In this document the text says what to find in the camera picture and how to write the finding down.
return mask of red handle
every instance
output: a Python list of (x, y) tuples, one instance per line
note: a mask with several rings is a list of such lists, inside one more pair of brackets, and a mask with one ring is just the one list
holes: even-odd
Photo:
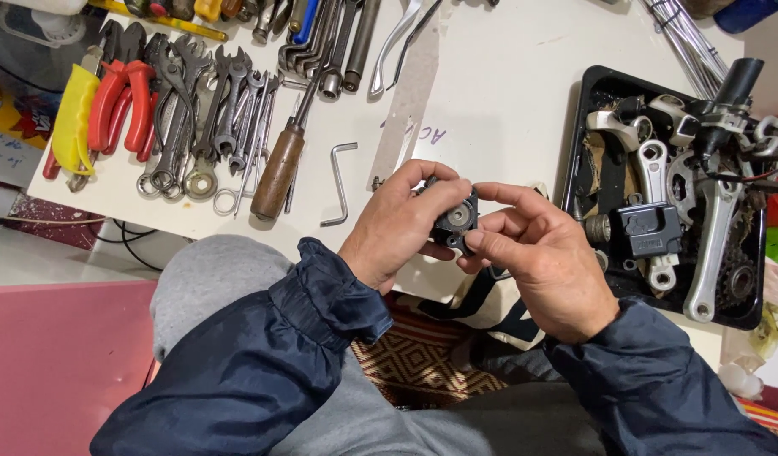
[(124, 90), (121, 91), (121, 95), (119, 95), (119, 99), (116, 100), (116, 105), (113, 107), (112, 114), (110, 114), (108, 148), (102, 151), (103, 155), (112, 155), (119, 146), (121, 128), (125, 125), (127, 111), (131, 108), (131, 101), (133, 101), (133, 92), (131, 91), (131, 88), (125, 86)]
[(49, 150), (49, 156), (45, 159), (45, 166), (43, 166), (43, 177), (54, 180), (58, 175), (60, 175), (60, 164), (54, 157), (54, 151)]
[[(150, 106), (155, 106), (155, 103), (158, 102), (158, 92), (153, 92), (152, 97), (150, 97)], [(147, 141), (144, 143), (144, 149), (142, 149), (139, 153), (136, 154), (136, 160), (139, 161), (139, 163), (144, 163), (145, 161), (150, 159), (150, 153), (152, 152), (152, 147), (155, 145), (155, 128), (152, 125), (152, 122), (150, 122), (150, 132), (147, 134)]]
[(96, 89), (93, 104), (90, 105), (87, 132), (87, 147), (99, 152), (106, 150), (109, 146), (108, 126), (113, 106), (116, 105), (121, 91), (127, 84), (124, 63), (114, 60), (110, 65), (104, 62), (102, 65), (106, 73), (99, 88)]
[(131, 129), (125, 138), (125, 148), (131, 152), (140, 152), (144, 149), (144, 141), (152, 125), (150, 79), (155, 77), (155, 69), (140, 60), (133, 60), (127, 64), (125, 71), (133, 89), (133, 117)]

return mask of person's right hand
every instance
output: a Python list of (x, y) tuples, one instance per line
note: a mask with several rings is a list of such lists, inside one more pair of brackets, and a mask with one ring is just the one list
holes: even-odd
[(617, 299), (575, 219), (532, 188), (474, 186), (480, 199), (512, 207), (481, 217), (466, 234), (476, 256), (457, 260), (465, 273), (490, 263), (507, 269), (533, 320), (561, 342), (586, 342), (617, 318)]

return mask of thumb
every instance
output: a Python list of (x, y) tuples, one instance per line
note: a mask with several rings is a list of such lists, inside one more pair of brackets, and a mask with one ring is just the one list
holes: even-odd
[(471, 196), (471, 182), (467, 179), (439, 180), (420, 196), (412, 199), (417, 210), (434, 221), (443, 212), (454, 209)]
[(479, 230), (465, 234), (465, 244), (496, 267), (506, 269), (513, 275), (526, 273), (532, 246), (519, 244), (500, 233)]

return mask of hand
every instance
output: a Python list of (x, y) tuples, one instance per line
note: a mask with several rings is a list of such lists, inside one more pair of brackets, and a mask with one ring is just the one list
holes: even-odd
[[(422, 195), (412, 192), (431, 175), (440, 180)], [(454, 259), (450, 248), (428, 240), (429, 233), (437, 217), (460, 205), (471, 191), (471, 182), (442, 163), (409, 160), (366, 204), (339, 256), (358, 280), (385, 295), (394, 285), (394, 275), (416, 253)]]
[(561, 342), (586, 342), (617, 318), (617, 299), (579, 223), (531, 188), (475, 188), (480, 199), (512, 207), (480, 217), (479, 229), (466, 234), (476, 256), (457, 264), (467, 274), (491, 263), (507, 269), (533, 320)]

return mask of finger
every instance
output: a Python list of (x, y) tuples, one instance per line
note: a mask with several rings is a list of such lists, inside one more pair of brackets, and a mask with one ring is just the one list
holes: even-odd
[(467, 275), (479, 274), (479, 271), (490, 266), (490, 260), (480, 256), (465, 256), (457, 258), (456, 265), (459, 266)]
[(386, 180), (384, 185), (415, 188), (420, 185), (420, 181), (426, 180), (430, 176), (436, 176), (442, 180), (460, 178), (456, 171), (442, 163), (413, 158), (406, 161), (397, 171), (394, 171), (394, 174)]
[(479, 217), (480, 230), (503, 233), (516, 238), (525, 233), (528, 225), (529, 221), (515, 208), (505, 208)]
[(529, 187), (499, 182), (482, 182), (475, 185), (479, 198), (486, 201), (511, 205), (527, 220), (544, 217), (552, 223), (566, 222), (571, 217), (555, 207), (545, 197)]
[(519, 244), (500, 233), (488, 231), (469, 231), (465, 234), (465, 244), (477, 256), (485, 258), (501, 269), (507, 269), (513, 275), (527, 274), (528, 265), (535, 255), (531, 245)]
[(413, 205), (415, 214), (434, 223), (443, 212), (454, 209), (471, 196), (472, 191), (471, 182), (467, 179), (441, 180), (426, 188), (422, 195), (413, 198), (409, 204)]
[(456, 254), (448, 247), (435, 244), (431, 241), (426, 241), (423, 248), (418, 252), (421, 255), (430, 256), (440, 261), (451, 261)]

